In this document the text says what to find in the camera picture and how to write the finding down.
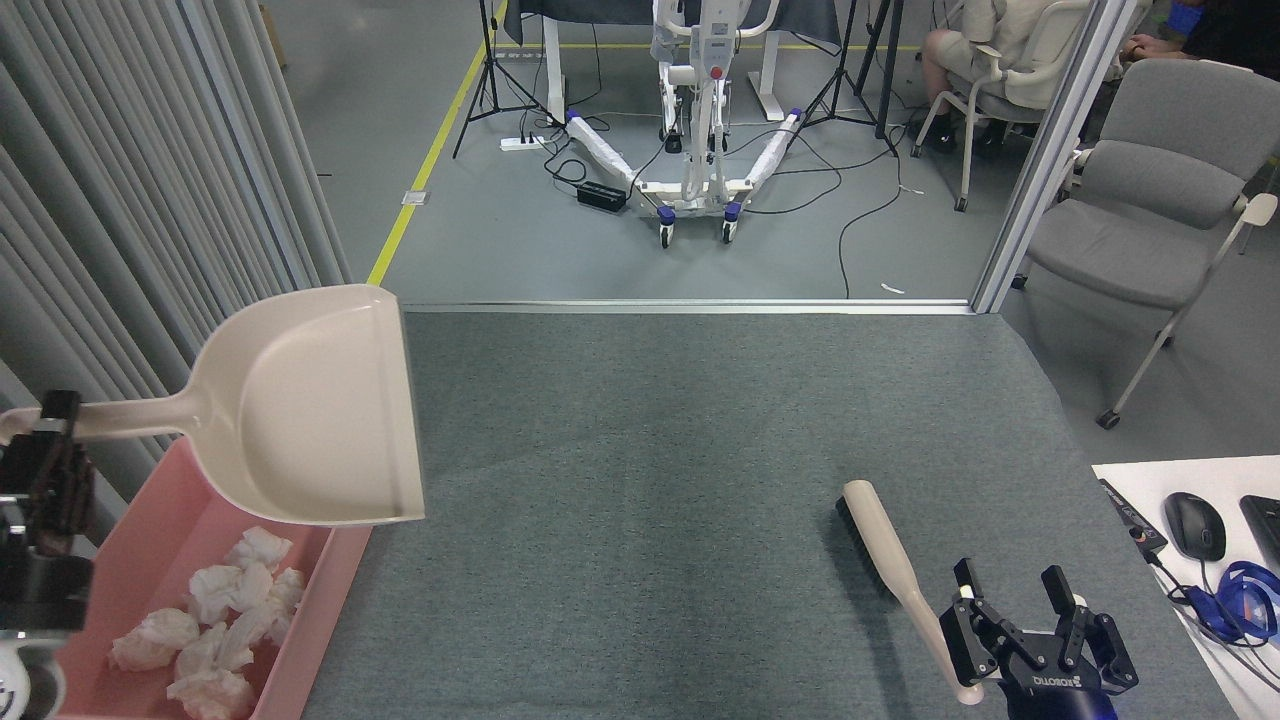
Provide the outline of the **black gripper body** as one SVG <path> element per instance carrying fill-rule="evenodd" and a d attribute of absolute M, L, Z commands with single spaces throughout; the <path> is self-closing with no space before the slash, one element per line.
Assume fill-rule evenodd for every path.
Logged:
<path fill-rule="evenodd" d="M 1044 667 L 1009 651 L 1000 657 L 1000 689 L 1010 719 L 1116 719 L 1097 664 L 1079 659 L 1061 669 L 1046 656 Z"/>
<path fill-rule="evenodd" d="M 1 629 L 68 632 L 84 628 L 93 561 L 79 556 L 13 555 L 1 564 Z"/>

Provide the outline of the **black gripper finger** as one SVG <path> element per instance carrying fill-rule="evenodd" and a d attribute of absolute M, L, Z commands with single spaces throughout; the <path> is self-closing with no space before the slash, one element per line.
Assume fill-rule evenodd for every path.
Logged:
<path fill-rule="evenodd" d="M 1069 678 L 1076 676 L 1080 685 L 1084 685 L 1085 661 L 1082 659 L 1082 648 L 1087 646 L 1093 657 L 1096 685 L 1101 691 L 1124 693 L 1138 685 L 1138 673 L 1114 618 L 1106 612 L 1089 610 L 1087 602 L 1073 593 L 1059 565 L 1051 565 L 1042 571 L 1042 583 L 1059 618 L 1053 630 L 1059 646 L 1055 651 L 1044 653 L 1044 666 Z"/>
<path fill-rule="evenodd" d="M 957 682 L 974 687 L 1002 673 L 1012 657 L 1032 665 L 1025 635 L 986 600 L 973 561 L 960 559 L 954 575 L 957 593 L 940 616 L 940 625 Z"/>
<path fill-rule="evenodd" d="M 70 553 L 87 529 L 93 502 L 93 464 L 76 441 L 81 393 L 50 389 L 35 423 L 36 471 L 32 486 L 32 537 L 42 556 Z"/>
<path fill-rule="evenodd" d="M 36 473 L 36 441 L 13 439 L 3 452 L 1 510 L 3 552 L 28 544 L 35 515 L 32 492 Z"/>

